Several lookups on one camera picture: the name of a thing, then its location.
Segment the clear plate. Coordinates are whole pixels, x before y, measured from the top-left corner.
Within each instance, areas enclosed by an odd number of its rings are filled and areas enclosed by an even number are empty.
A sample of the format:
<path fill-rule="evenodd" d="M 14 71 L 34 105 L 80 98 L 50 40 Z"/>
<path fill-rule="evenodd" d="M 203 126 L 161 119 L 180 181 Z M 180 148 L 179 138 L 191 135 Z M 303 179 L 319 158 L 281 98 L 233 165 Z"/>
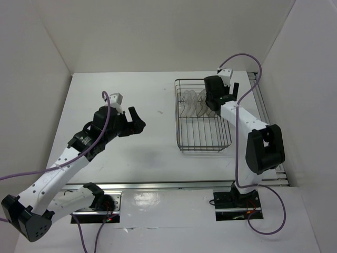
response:
<path fill-rule="evenodd" d="M 186 113 L 187 118 L 191 118 L 195 113 L 197 101 L 198 101 L 197 93 L 194 90 L 189 90 L 189 99 L 187 100 L 189 110 Z"/>
<path fill-rule="evenodd" d="M 217 116 L 216 112 L 212 111 L 210 108 L 208 108 L 207 112 L 206 112 L 206 116 L 208 118 L 214 118 Z"/>
<path fill-rule="evenodd" d="M 191 98 L 190 91 L 185 90 L 179 102 L 179 115 L 182 118 L 187 117 L 187 114 L 190 110 L 190 98 Z"/>
<path fill-rule="evenodd" d="M 197 102 L 196 102 L 196 116 L 202 117 L 208 110 L 208 106 L 206 105 L 206 90 L 203 89 L 198 97 L 197 97 Z"/>

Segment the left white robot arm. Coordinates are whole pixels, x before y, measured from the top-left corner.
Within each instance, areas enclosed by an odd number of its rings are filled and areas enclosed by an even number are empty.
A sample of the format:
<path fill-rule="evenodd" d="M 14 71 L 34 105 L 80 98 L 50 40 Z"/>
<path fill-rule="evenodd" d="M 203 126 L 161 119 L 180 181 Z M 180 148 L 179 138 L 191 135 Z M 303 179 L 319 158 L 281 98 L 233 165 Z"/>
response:
<path fill-rule="evenodd" d="M 6 219 L 28 241 L 41 239 L 53 223 L 79 209 L 105 211 L 114 206 L 112 198 L 92 182 L 62 197 L 56 195 L 114 138 L 143 132 L 145 122 L 134 107 L 128 110 L 131 121 L 127 120 L 125 112 L 119 113 L 113 107 L 99 108 L 93 120 L 71 138 L 52 168 L 19 195 L 9 194 L 2 200 Z"/>

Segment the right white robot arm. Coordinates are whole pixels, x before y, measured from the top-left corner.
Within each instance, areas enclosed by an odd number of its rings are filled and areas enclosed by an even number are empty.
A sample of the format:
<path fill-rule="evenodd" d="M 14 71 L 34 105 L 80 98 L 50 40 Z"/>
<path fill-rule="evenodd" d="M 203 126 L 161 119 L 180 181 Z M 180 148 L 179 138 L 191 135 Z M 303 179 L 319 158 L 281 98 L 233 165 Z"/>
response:
<path fill-rule="evenodd" d="M 218 75 L 204 79 L 206 105 L 235 127 L 235 182 L 230 201 L 243 206 L 262 181 L 263 173 L 285 161 L 281 128 L 269 125 L 241 107 L 237 100 L 239 84 L 233 94 Z"/>

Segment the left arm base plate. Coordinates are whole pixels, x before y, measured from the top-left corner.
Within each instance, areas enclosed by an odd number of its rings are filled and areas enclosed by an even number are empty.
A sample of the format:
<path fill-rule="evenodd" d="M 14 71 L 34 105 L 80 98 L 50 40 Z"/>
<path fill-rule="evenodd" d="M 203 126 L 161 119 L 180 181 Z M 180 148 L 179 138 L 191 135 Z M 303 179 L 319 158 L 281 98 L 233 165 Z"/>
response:
<path fill-rule="evenodd" d="M 121 208 L 120 193 L 105 194 L 99 207 L 86 207 L 76 210 L 72 215 L 80 224 L 119 223 Z"/>

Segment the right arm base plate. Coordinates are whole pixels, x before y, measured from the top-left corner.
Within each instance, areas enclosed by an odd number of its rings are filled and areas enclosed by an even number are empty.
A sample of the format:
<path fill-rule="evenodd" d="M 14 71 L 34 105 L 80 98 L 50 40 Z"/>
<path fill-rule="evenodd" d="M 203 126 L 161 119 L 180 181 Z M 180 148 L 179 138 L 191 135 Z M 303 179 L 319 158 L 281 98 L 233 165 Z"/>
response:
<path fill-rule="evenodd" d="M 214 192 L 209 204 L 215 208 L 216 221 L 263 219 L 258 192 L 240 194 L 234 182 L 229 191 Z"/>

